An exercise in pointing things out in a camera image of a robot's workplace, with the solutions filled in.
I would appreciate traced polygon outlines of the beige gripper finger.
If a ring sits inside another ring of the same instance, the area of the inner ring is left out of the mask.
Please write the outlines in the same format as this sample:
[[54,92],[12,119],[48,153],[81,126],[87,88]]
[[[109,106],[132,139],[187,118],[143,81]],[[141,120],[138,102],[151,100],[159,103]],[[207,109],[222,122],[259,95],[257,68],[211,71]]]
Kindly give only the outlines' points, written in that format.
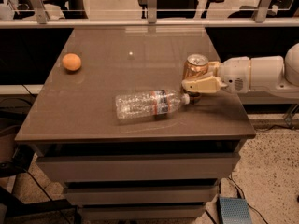
[[221,67],[221,62],[213,61],[208,63],[208,71],[212,72],[214,76],[219,73],[219,68]]
[[219,77],[205,77],[197,79],[184,79],[181,82],[182,88],[187,92],[192,93],[216,93],[226,84]]

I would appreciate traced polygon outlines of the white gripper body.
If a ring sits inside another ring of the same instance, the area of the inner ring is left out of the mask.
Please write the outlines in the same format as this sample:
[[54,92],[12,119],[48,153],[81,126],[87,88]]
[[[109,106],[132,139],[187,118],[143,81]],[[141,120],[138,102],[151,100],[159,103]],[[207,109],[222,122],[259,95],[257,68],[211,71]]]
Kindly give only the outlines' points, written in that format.
[[222,89],[230,93],[249,91],[249,57],[231,58],[221,64],[219,77],[224,84]]

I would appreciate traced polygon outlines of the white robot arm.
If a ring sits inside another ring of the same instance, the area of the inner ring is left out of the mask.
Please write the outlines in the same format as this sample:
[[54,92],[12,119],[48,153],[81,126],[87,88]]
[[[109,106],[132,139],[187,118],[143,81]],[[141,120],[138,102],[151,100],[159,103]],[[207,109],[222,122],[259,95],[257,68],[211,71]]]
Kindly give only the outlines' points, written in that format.
[[223,63],[209,63],[205,74],[185,78],[181,85],[185,91],[193,93],[264,91],[278,97],[297,99],[299,44],[290,47],[284,57],[236,57]]

